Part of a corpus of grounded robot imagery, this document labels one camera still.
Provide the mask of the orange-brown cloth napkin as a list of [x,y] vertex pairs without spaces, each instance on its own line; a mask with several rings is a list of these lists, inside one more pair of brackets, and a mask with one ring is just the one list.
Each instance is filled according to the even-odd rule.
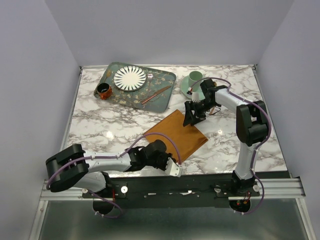
[[184,118],[177,109],[145,132],[151,134],[146,137],[150,143],[155,140],[163,141],[166,152],[171,153],[176,160],[180,157],[181,163],[208,141],[195,126],[184,127]]

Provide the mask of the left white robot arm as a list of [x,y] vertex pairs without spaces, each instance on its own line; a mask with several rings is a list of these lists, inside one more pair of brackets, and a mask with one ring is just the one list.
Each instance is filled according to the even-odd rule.
[[46,189],[57,193],[71,187],[85,188],[104,198],[111,191],[105,171],[137,172],[150,166],[167,173],[175,163],[173,154],[167,153],[167,146],[159,139],[119,154],[87,153],[81,144],[73,144],[45,161],[48,174]]

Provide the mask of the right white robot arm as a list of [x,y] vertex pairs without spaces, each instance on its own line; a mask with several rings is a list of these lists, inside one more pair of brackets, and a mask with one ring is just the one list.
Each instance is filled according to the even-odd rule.
[[204,99],[194,91],[194,86],[187,88],[190,101],[184,103],[185,115],[183,126],[194,126],[206,120],[206,112],[214,107],[225,107],[235,114],[236,135],[240,141],[240,153],[230,191],[241,196],[248,190],[246,181],[254,181],[256,156],[259,148],[268,141],[272,131],[270,118],[263,101],[250,101],[231,92],[231,83],[218,77],[206,77],[198,81]]

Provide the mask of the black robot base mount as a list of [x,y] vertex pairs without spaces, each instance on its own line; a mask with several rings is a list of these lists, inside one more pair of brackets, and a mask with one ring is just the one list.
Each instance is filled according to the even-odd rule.
[[231,173],[105,179],[105,189],[97,195],[122,209],[227,208],[231,197],[247,200],[260,195],[254,179],[237,182]]

